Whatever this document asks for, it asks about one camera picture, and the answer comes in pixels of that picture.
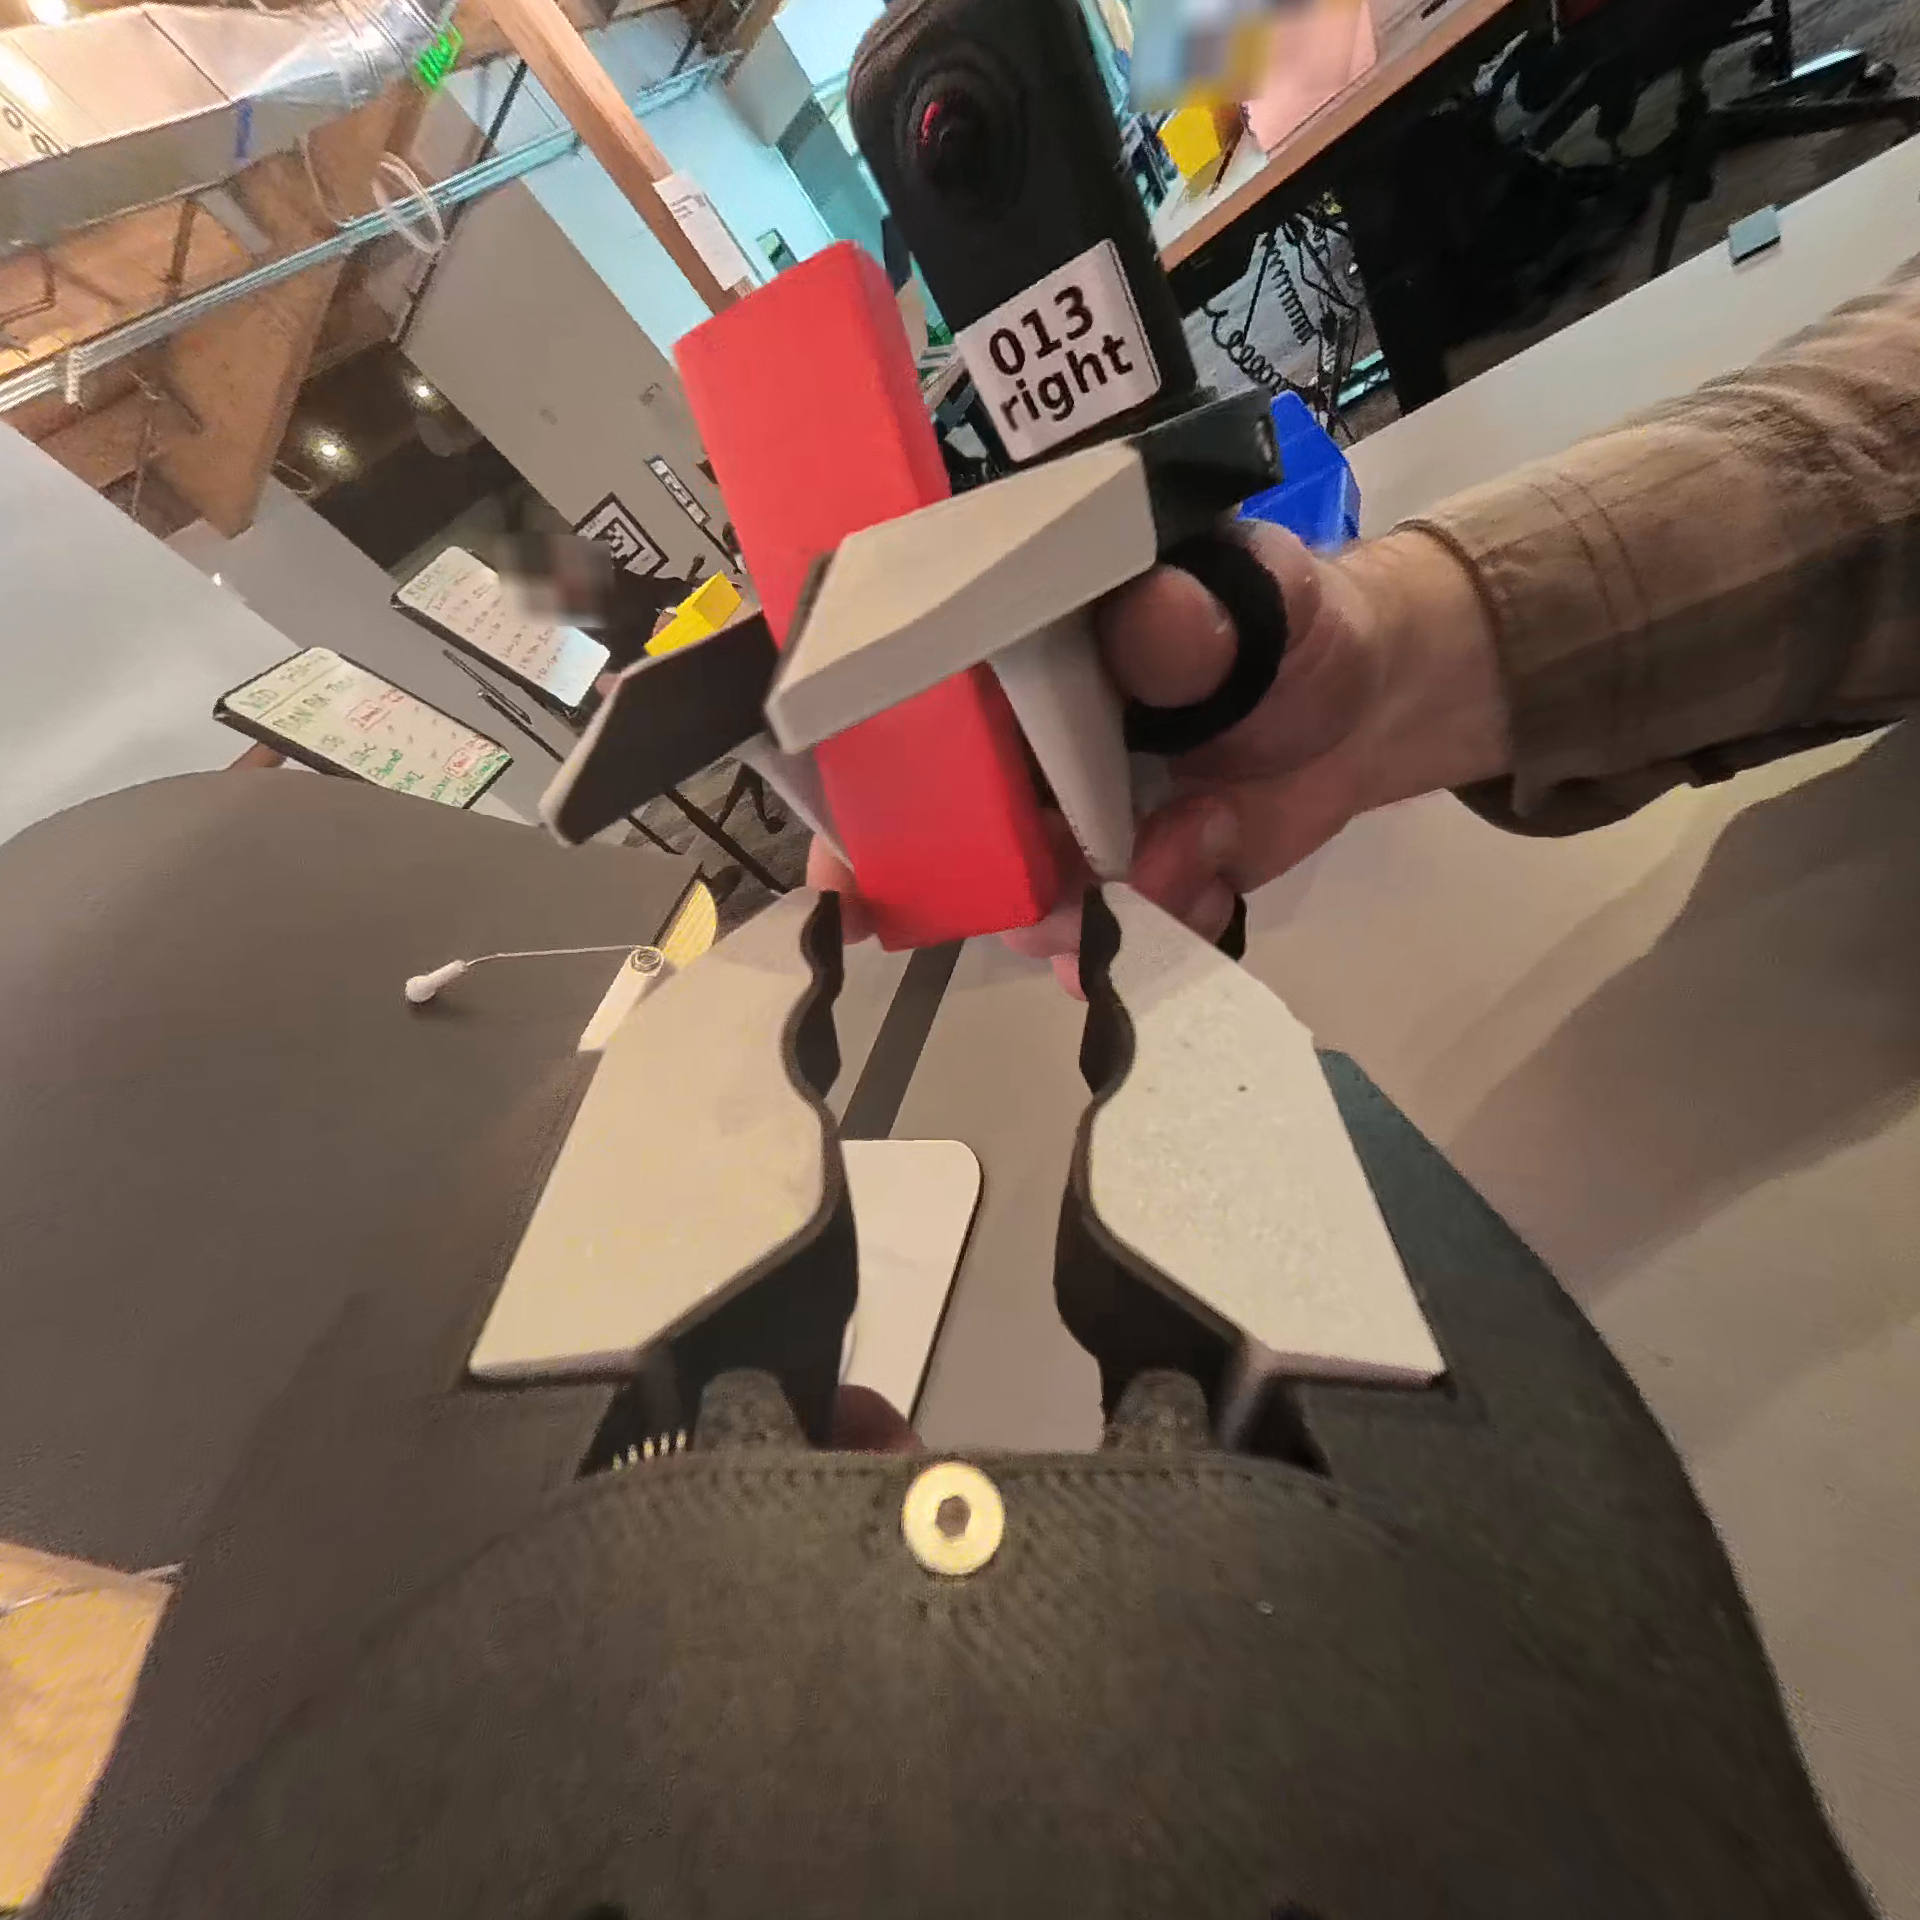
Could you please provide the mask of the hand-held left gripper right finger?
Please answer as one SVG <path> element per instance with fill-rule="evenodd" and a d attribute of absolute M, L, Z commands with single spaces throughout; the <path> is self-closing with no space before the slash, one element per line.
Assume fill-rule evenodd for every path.
<path fill-rule="evenodd" d="M 1085 900 L 1079 977 L 1058 1311 L 1104 1389 L 1439 1380 L 1305 1024 L 1117 880 Z"/>

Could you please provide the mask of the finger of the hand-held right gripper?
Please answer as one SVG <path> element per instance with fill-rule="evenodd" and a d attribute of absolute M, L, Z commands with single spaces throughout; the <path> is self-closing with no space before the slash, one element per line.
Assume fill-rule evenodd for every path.
<path fill-rule="evenodd" d="M 828 739 L 1085 611 L 1158 557 L 1137 451 L 1079 451 L 842 540 L 781 661 Z"/>
<path fill-rule="evenodd" d="M 539 797 L 539 823 L 584 847 L 629 811 L 705 767 L 735 759 L 769 781 L 814 841 L 848 861 L 827 794 L 828 740 L 807 686 L 795 684 L 762 611 L 624 670 L 611 696 Z"/>

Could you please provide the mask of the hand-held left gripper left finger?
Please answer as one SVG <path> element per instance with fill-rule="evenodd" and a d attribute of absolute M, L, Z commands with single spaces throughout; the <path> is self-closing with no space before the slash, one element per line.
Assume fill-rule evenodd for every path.
<path fill-rule="evenodd" d="M 637 999 L 477 1331 L 475 1380 L 611 1380 L 835 1221 L 839 986 L 839 899 L 785 896 Z"/>

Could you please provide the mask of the blue plastic bin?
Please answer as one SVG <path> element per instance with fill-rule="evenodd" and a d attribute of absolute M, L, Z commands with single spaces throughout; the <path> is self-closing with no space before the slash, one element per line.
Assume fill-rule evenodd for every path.
<path fill-rule="evenodd" d="M 1252 494 L 1241 520 L 1285 529 L 1317 556 L 1337 556 L 1361 539 L 1361 489 L 1345 451 L 1312 406 L 1284 393 L 1269 406 L 1279 480 Z"/>

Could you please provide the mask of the person's right hand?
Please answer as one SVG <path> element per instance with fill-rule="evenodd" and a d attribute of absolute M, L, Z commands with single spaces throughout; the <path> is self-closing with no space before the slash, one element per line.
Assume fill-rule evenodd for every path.
<path fill-rule="evenodd" d="M 1279 671 L 1238 730 L 1169 764 L 1125 874 L 1207 941 L 1358 817 L 1501 781 L 1515 756 L 1491 619 L 1451 547 L 1412 529 L 1328 557 L 1271 524 L 1241 540 L 1279 587 Z M 1112 596 L 1092 631 L 1117 696 L 1154 710 L 1207 701 L 1238 651 L 1224 604 L 1171 567 Z"/>

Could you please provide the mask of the yellow plastic bin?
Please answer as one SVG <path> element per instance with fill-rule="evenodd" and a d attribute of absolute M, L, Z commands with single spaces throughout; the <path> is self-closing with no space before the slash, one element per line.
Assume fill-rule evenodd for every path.
<path fill-rule="evenodd" d="M 748 600 L 731 577 L 704 577 L 681 597 L 681 604 L 675 604 L 675 610 L 658 619 L 651 637 L 644 644 L 644 657 L 658 661 L 682 647 L 715 637 L 745 610 Z"/>

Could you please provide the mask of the whiteboard easel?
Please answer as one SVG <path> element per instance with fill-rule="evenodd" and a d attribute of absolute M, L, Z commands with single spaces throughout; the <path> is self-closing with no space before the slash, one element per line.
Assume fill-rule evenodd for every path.
<path fill-rule="evenodd" d="M 609 650 L 595 634 L 532 611 L 497 569 L 464 547 L 445 547 L 399 583 L 392 606 L 567 720 L 587 719 L 609 671 Z"/>
<path fill-rule="evenodd" d="M 211 719 L 315 774 L 457 811 L 475 810 L 515 767 L 489 736 L 328 647 L 307 647 L 229 690 Z"/>

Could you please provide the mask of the black backdrop board stand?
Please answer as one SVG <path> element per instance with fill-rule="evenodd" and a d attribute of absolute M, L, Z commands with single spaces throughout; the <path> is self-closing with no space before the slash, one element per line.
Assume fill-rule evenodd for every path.
<path fill-rule="evenodd" d="M 2 849 L 2 1541 L 177 1570 L 44 1899 L 114 1914 L 277 1727 L 581 1500 L 611 1389 L 468 1384 L 617 961 L 685 870 L 299 771 Z"/>

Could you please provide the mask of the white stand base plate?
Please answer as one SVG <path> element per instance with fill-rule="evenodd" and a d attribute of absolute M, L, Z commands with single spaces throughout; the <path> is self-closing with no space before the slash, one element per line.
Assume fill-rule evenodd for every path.
<path fill-rule="evenodd" d="M 839 1386 L 914 1417 L 981 1209 L 981 1161 L 961 1140 L 845 1140 L 858 1306 Z"/>

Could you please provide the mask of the wooden ceiling post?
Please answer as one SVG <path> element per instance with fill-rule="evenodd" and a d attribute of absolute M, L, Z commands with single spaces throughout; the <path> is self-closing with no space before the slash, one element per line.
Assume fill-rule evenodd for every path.
<path fill-rule="evenodd" d="M 715 277 L 659 194 L 659 181 L 672 173 L 669 161 L 644 131 L 635 109 L 562 11 L 562 3 L 479 3 L 479 9 L 554 100 L 581 147 L 675 261 L 705 314 L 727 313 L 738 294 Z"/>

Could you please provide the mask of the silver ceiling duct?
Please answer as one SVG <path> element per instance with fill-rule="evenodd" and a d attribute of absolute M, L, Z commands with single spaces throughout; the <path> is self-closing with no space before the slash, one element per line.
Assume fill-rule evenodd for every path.
<path fill-rule="evenodd" d="M 2 30 L 2 251 L 195 197 L 402 84 L 452 3 L 141 3 Z"/>

